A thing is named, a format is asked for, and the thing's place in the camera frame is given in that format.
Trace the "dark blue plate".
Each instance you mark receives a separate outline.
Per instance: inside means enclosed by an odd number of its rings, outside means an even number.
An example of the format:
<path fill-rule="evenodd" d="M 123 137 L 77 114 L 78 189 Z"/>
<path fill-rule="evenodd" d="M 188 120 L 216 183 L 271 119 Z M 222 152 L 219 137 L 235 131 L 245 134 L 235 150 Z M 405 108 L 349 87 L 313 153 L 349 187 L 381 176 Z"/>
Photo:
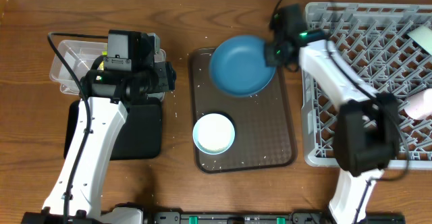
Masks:
<path fill-rule="evenodd" d="M 221 43 L 211 55 L 209 74 L 214 85 L 234 97 L 252 96 L 272 81 L 276 69 L 267 67 L 265 41 L 240 35 Z"/>

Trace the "light blue white bowl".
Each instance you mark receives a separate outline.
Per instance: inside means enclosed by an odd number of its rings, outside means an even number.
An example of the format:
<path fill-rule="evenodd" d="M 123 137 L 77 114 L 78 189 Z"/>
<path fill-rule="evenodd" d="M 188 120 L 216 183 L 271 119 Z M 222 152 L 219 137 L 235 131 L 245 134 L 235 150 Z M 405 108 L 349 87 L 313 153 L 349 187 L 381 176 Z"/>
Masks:
<path fill-rule="evenodd" d="M 192 130 L 192 138 L 199 151 L 208 155 L 219 155 L 234 143 L 236 131 L 232 121 L 220 114 L 203 115 Z"/>

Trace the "small pink white cup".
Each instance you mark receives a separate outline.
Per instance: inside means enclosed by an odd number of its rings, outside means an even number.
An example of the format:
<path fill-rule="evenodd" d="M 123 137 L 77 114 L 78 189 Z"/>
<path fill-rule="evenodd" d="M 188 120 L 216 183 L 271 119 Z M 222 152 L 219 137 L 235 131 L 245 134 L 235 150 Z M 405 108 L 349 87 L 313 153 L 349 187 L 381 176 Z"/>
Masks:
<path fill-rule="evenodd" d="M 431 95 L 432 89 L 425 89 L 417 94 L 414 94 L 406 99 L 408 103 L 404 108 L 406 114 L 415 119 L 426 119 L 431 115 Z"/>

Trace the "mint green bowl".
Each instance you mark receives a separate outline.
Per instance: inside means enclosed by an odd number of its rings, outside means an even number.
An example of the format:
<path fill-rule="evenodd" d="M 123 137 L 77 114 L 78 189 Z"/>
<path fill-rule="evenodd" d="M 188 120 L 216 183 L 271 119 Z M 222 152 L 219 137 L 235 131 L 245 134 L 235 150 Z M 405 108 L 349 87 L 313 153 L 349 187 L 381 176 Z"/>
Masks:
<path fill-rule="evenodd" d="M 428 54 L 432 54 L 432 30 L 430 28 L 419 26 L 409 32 L 408 36 Z"/>

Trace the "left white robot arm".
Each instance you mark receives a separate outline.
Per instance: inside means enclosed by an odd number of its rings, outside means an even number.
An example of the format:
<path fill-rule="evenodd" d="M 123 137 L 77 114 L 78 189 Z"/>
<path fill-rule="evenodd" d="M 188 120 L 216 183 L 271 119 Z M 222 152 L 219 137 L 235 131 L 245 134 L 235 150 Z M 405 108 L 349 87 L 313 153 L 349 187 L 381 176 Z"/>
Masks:
<path fill-rule="evenodd" d="M 126 145 L 161 135 L 161 101 L 156 94 L 175 88 L 168 61 L 155 62 L 160 39 L 155 33 L 110 30 L 107 50 L 79 78 L 53 45 L 51 48 L 79 90 L 74 135 L 61 173 L 38 213 L 23 223 L 148 223 L 134 203 L 104 213 L 101 194 L 117 141 Z"/>

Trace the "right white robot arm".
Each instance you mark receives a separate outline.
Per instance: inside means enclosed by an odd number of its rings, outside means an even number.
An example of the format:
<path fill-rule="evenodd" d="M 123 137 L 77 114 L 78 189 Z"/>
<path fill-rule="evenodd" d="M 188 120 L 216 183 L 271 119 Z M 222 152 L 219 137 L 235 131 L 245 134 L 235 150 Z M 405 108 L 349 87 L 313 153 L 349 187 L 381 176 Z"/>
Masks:
<path fill-rule="evenodd" d="M 321 29 L 309 30 L 299 5 L 276 7 L 264 48 L 268 67 L 302 69 L 319 84 L 337 111 L 332 147 L 340 167 L 330 221 L 358 223 L 385 168 L 399 151 L 398 101 L 362 80 Z"/>

